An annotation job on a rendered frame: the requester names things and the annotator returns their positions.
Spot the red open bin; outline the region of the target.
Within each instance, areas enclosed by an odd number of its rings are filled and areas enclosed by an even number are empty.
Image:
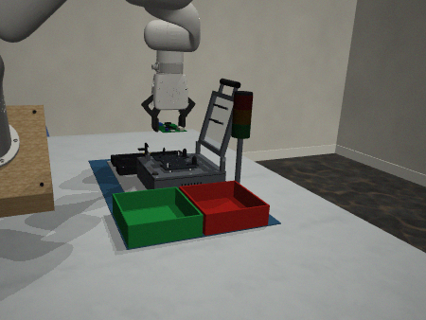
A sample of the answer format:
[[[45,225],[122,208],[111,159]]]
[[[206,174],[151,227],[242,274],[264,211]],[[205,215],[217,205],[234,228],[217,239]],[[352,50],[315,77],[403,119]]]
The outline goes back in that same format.
[[[205,236],[268,225],[270,206],[237,181],[179,189],[204,215]]]

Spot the green circuit board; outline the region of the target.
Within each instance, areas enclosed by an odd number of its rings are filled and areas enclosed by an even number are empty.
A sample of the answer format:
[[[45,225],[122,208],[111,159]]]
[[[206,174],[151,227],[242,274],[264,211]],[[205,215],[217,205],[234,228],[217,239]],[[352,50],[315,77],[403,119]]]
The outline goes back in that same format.
[[[178,133],[178,132],[187,132],[183,127],[177,126],[171,122],[165,122],[165,124],[159,122],[159,131],[162,133]]]

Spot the green open-top bin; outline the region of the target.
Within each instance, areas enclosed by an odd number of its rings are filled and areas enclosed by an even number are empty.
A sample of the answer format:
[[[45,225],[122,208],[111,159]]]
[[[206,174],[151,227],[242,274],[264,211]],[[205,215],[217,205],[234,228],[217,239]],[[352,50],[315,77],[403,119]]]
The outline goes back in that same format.
[[[178,187],[114,193],[113,214],[128,248],[203,235],[204,215]]]

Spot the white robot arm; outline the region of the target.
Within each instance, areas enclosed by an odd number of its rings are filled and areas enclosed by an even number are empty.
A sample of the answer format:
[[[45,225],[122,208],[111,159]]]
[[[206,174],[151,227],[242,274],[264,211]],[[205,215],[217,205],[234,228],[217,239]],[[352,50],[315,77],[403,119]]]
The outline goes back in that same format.
[[[18,43],[30,36],[67,0],[0,0],[0,39]],[[159,73],[182,74],[184,52],[195,51],[201,40],[198,11],[192,0],[126,0],[161,19],[147,23],[144,40],[156,50]],[[20,139],[9,125],[3,92],[4,62],[0,56],[0,168],[17,155]],[[3,163],[2,163],[3,162]]]

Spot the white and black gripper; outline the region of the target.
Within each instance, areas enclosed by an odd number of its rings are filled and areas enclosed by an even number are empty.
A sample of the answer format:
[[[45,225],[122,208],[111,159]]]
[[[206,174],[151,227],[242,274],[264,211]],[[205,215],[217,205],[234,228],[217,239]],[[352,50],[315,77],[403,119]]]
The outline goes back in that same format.
[[[150,103],[152,107],[154,106],[152,110],[149,107]],[[151,116],[151,127],[159,132],[157,116],[161,110],[178,110],[180,113],[178,126],[185,129],[186,117],[195,106],[195,102],[188,97],[186,75],[156,72],[153,76],[151,96],[141,105]]]

